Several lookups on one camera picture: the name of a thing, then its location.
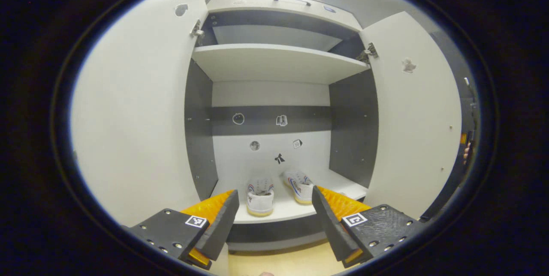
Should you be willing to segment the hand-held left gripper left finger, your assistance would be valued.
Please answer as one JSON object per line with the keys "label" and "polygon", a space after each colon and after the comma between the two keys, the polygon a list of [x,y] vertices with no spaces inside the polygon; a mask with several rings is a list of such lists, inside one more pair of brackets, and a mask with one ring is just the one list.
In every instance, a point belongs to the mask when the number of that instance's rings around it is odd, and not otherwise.
{"label": "hand-held left gripper left finger", "polygon": [[209,270],[222,252],[239,206],[238,191],[232,189],[182,211],[164,208],[122,228],[167,256]]}

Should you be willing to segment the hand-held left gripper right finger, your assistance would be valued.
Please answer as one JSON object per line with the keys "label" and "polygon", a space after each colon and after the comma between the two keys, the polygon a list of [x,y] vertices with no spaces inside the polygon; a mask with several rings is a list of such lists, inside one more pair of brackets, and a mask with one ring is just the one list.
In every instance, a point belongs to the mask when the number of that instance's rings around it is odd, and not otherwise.
{"label": "hand-held left gripper right finger", "polygon": [[312,204],[336,260],[345,268],[406,244],[425,227],[388,204],[369,207],[324,187],[313,187]]}

